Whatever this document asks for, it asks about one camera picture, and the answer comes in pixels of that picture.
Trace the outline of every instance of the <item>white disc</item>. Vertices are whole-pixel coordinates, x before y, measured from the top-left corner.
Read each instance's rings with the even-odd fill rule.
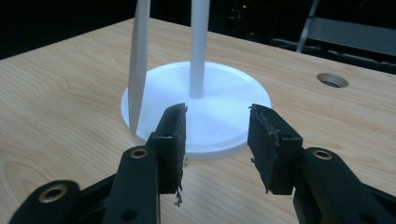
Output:
[[[205,63],[204,95],[190,98],[190,62],[169,63],[147,73],[136,136],[147,141],[163,111],[185,103],[188,160],[208,160],[247,148],[249,107],[271,107],[265,88],[254,78],[232,67]],[[121,99],[121,114],[129,124],[128,90]]]

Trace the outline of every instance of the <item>white object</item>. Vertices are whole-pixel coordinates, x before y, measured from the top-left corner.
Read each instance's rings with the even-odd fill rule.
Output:
[[[136,137],[147,141],[165,108],[186,103],[188,160],[207,160],[232,155],[247,148],[249,107],[271,107],[264,87],[235,68],[205,64],[205,91],[190,97],[190,63],[170,63],[147,73]],[[129,124],[128,90],[122,96],[121,113]]]
[[[132,33],[128,80],[128,88],[131,90],[128,94],[130,118],[128,126],[133,137],[136,135],[148,70],[149,7],[150,0],[137,1],[134,30]]]
[[[210,0],[191,2],[190,97],[201,98],[204,92],[207,25]]]

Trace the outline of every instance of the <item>white vertical rod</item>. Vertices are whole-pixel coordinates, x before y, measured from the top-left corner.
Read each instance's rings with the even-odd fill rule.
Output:
[[[148,67],[149,8],[150,0],[138,0],[134,14],[128,80],[129,128],[133,137],[136,136]]]
[[[190,97],[199,99],[204,94],[207,26],[210,0],[191,2],[191,65]]]

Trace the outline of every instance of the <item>wooden table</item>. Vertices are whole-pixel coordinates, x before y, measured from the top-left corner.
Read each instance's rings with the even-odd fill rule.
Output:
[[[120,115],[132,21],[0,62],[0,223],[38,186],[84,189],[116,172],[135,146]],[[190,28],[151,20],[148,69],[190,60]],[[255,77],[304,147],[339,154],[358,176],[396,195],[396,76],[209,34],[207,59]],[[345,78],[332,88],[317,74]],[[291,196],[265,194],[249,149],[188,161],[183,204],[161,197],[163,223],[296,223]]]

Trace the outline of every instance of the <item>hole in table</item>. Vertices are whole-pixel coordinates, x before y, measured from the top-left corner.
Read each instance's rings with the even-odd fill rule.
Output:
[[[348,85],[346,79],[332,73],[320,73],[317,75],[317,79],[321,83],[335,88],[344,88]]]

